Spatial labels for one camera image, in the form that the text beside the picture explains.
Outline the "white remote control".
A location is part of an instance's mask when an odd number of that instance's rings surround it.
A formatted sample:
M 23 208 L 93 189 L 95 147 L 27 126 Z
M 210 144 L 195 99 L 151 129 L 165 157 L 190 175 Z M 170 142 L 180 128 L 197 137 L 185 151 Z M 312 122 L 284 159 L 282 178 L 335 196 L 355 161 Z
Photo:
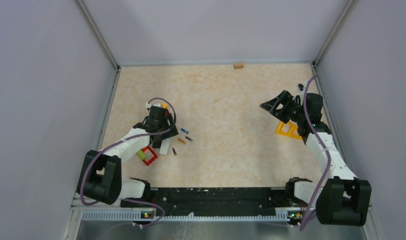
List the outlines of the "white remote control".
M 172 139 L 171 138 L 166 138 L 161 142 L 160 148 L 159 148 L 159 154 L 160 155 L 168 155 L 168 152 L 170 150 Z

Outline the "orange battery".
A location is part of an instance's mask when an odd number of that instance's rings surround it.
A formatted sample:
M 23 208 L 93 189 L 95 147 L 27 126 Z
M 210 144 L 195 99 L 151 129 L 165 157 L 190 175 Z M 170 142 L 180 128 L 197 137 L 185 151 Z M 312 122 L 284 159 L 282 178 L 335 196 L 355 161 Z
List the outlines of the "orange battery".
M 187 143 L 186 143 L 183 139 L 181 139 L 181 138 L 178 138 L 177 140 L 178 140 L 180 143 L 184 144 L 184 145 L 187 144 Z

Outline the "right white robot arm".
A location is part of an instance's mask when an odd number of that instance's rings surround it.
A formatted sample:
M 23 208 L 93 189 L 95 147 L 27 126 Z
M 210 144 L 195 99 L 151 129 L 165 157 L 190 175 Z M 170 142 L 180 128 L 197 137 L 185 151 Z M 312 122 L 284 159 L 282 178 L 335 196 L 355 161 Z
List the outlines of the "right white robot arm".
M 290 206 L 307 203 L 302 223 L 316 216 L 323 225 L 364 226 L 367 220 L 372 187 L 349 169 L 336 148 L 328 125 L 322 122 L 324 99 L 317 93 L 291 95 L 282 91 L 260 107 L 282 123 L 296 123 L 297 133 L 314 154 L 322 173 L 319 183 L 299 180 L 284 192 Z

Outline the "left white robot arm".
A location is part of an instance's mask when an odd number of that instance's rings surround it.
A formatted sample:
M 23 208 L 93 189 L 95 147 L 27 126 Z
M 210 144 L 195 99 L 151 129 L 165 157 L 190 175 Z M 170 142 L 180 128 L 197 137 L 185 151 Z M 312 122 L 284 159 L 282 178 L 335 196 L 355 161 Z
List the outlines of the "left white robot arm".
M 139 179 L 123 180 L 122 166 L 149 146 L 161 148 L 164 140 L 178 135 L 178 130 L 174 110 L 157 105 L 147 110 L 148 116 L 136 123 L 120 140 L 85 154 L 76 188 L 83 205 L 112 205 L 119 198 L 132 198 L 140 207 L 151 202 L 152 194 L 146 190 L 146 182 Z

